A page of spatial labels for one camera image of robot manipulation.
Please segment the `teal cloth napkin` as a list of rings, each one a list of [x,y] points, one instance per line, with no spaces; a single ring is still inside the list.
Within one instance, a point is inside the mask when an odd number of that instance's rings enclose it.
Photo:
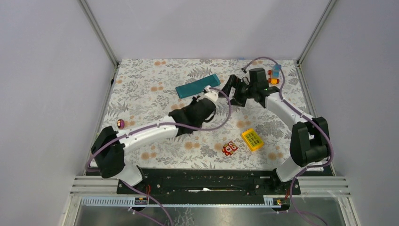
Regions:
[[[212,74],[197,81],[178,86],[175,89],[178,97],[183,99],[201,93],[206,86],[216,87],[220,84],[221,81],[218,76]]]

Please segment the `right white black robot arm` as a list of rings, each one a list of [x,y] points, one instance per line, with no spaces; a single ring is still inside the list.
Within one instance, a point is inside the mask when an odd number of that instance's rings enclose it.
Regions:
[[[314,118],[293,106],[283,97],[280,88],[269,85],[263,68],[249,70],[249,77],[246,83],[236,75],[230,75],[219,96],[228,97],[234,89],[231,105],[244,107],[248,99],[253,99],[290,127],[290,157],[274,170],[274,178],[270,180],[271,190],[281,194],[288,189],[288,181],[313,168],[314,163],[332,161],[334,153],[328,123],[323,117]]]

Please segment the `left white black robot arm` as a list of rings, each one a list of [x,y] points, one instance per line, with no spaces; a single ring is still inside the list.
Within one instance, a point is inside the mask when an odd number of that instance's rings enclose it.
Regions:
[[[189,105],[173,110],[153,123],[120,131],[106,127],[91,150],[100,176],[122,180],[136,194],[143,192],[146,187],[144,175],[139,166],[125,159],[125,153],[159,140],[201,130],[204,123],[213,119],[218,98],[219,90],[206,87],[204,94],[193,97]]]

